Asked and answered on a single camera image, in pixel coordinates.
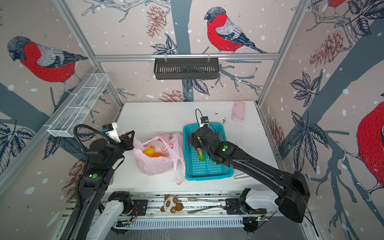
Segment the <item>teal plastic basket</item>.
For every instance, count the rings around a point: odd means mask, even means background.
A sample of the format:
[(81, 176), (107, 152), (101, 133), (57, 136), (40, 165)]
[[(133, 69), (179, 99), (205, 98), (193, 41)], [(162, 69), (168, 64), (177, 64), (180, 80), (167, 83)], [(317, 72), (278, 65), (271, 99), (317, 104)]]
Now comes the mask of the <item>teal plastic basket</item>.
[(198, 129), (198, 124), (186, 125), (183, 128), (186, 179), (188, 181), (208, 181), (232, 177), (234, 174), (232, 168), (217, 165), (210, 160), (206, 153), (204, 153), (205, 160), (203, 162), (199, 160), (197, 151), (190, 145), (190, 135)]

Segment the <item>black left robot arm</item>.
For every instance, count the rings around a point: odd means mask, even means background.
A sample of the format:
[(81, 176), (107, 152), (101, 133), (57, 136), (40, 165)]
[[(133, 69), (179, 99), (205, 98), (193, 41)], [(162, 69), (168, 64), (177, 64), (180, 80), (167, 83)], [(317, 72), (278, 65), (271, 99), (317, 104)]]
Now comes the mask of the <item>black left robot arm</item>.
[(85, 146), (78, 136), (79, 128), (90, 130), (103, 138), (94, 141), (89, 149), (85, 149), (87, 159), (76, 185), (77, 202), (60, 237), (61, 240), (86, 239), (94, 214), (115, 173), (113, 166), (118, 160), (124, 158), (126, 151), (134, 149), (134, 131), (119, 136), (120, 142), (118, 143), (105, 133), (79, 124), (74, 128), (74, 137), (83, 149)]

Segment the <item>red dragon fruit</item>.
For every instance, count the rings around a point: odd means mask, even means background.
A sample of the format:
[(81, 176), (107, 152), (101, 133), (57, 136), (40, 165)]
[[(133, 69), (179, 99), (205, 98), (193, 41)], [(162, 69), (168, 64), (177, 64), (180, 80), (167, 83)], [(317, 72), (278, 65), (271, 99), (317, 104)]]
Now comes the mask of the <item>red dragon fruit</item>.
[(205, 155), (204, 155), (204, 150), (203, 148), (195, 148), (195, 151), (197, 152), (197, 156), (200, 162), (205, 161)]

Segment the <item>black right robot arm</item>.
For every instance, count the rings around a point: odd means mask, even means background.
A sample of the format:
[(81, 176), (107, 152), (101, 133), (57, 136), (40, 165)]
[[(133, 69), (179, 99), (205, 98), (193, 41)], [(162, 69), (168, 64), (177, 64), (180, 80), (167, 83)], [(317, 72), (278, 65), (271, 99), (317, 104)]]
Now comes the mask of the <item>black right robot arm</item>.
[(278, 195), (275, 204), (289, 220), (302, 223), (308, 209), (310, 190), (303, 174), (274, 168), (252, 157), (237, 145), (221, 141), (207, 125), (190, 137), (192, 147), (202, 148), (211, 161), (240, 170), (261, 182)]

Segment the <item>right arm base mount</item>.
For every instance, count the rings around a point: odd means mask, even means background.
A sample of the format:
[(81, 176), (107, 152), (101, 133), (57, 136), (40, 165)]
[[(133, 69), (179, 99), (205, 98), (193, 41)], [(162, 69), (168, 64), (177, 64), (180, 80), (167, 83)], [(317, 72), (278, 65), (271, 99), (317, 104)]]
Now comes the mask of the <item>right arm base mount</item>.
[(228, 215), (265, 215), (266, 209), (253, 209), (239, 199), (226, 199), (224, 210)]

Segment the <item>pink plastic bag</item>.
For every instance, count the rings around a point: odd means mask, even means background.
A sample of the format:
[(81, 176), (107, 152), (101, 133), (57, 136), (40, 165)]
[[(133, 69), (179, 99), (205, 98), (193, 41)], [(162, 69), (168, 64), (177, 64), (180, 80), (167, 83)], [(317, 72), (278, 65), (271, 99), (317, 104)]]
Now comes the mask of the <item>pink plastic bag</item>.
[(179, 133), (160, 134), (147, 142), (133, 140), (133, 153), (139, 170), (148, 176), (174, 170), (177, 185), (186, 179), (183, 136)]

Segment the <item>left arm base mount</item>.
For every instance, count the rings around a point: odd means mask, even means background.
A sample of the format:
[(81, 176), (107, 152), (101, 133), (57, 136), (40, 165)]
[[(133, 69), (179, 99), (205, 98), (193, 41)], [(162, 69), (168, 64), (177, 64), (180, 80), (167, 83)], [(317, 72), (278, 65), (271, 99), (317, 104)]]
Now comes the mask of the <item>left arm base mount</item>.
[(148, 208), (148, 200), (131, 200), (131, 203), (125, 207), (121, 213), (123, 217), (145, 216)]

